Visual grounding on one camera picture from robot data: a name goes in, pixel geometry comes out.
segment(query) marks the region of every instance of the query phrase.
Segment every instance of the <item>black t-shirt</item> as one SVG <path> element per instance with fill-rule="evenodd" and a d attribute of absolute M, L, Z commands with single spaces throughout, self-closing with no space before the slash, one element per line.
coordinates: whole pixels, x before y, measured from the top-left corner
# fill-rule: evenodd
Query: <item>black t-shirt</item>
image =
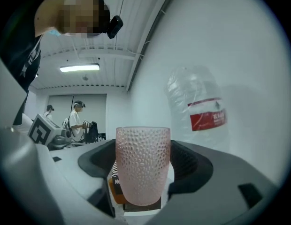
<path fill-rule="evenodd" d="M 28 3 L 30 4 L 27 9 L 23 10 L 23 15 L 16 23 L 14 32 L 12 33 L 13 35 L 10 36 L 4 49 L 0 51 L 0 57 L 4 64 L 25 90 L 28 89 L 30 83 L 34 80 L 39 67 L 40 54 L 38 50 L 40 46 L 37 46 L 32 58 L 29 58 L 29 55 L 40 38 L 35 37 L 34 18 L 38 7 L 43 1 L 44 0 L 0 0 L 0 8 L 2 8 L 0 9 L 0 39 L 4 28 L 7 26 L 8 22 L 11 22 L 9 19 L 15 14 L 15 11 L 19 9 L 19 7 L 24 7 Z M 25 72 L 25 77 L 23 77 L 21 75 L 22 70 L 25 63 L 28 62 L 28 59 L 34 59 L 34 62 L 30 61 L 32 65 L 28 67 Z"/>

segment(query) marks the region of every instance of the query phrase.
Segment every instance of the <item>plastic water bottle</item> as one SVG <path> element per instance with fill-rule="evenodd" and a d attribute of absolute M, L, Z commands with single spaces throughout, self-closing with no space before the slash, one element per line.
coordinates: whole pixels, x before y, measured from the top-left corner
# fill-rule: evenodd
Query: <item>plastic water bottle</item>
<path fill-rule="evenodd" d="M 166 95 L 173 139 L 229 151 L 225 104 L 207 67 L 176 68 L 168 80 Z"/>

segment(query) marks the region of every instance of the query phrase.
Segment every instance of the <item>fluorescent light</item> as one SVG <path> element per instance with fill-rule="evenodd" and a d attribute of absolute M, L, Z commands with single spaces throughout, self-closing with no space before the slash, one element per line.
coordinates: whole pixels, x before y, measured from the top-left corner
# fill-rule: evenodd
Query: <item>fluorescent light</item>
<path fill-rule="evenodd" d="M 63 73 L 66 73 L 66 72 L 89 71 L 89 70 L 99 70 L 99 69 L 100 69 L 100 66 L 98 64 L 86 64 L 86 65 L 61 67 L 60 71 Z"/>

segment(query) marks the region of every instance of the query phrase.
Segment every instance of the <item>drinking glass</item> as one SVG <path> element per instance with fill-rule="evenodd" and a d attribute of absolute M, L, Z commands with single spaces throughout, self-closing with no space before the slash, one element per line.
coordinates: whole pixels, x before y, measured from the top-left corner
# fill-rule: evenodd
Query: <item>drinking glass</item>
<path fill-rule="evenodd" d="M 118 178 L 128 202 L 147 206 L 160 199 L 168 175 L 169 158 L 169 128 L 116 129 Z"/>

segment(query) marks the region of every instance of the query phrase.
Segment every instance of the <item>person in white shirt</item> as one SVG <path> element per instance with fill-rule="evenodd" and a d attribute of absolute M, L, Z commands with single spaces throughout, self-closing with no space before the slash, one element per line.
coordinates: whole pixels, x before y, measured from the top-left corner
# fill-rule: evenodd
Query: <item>person in white shirt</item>
<path fill-rule="evenodd" d="M 52 105 L 47 105 L 46 112 L 43 116 L 47 117 L 49 120 L 53 121 L 53 116 L 50 114 L 52 111 L 55 111 Z"/>
<path fill-rule="evenodd" d="M 81 134 L 82 128 L 87 128 L 86 124 L 82 124 L 79 112 L 83 111 L 83 107 L 85 107 L 85 104 L 82 101 L 76 101 L 74 103 L 74 110 L 71 111 L 69 116 L 69 126 L 72 130 L 72 136 L 78 137 L 79 134 Z"/>

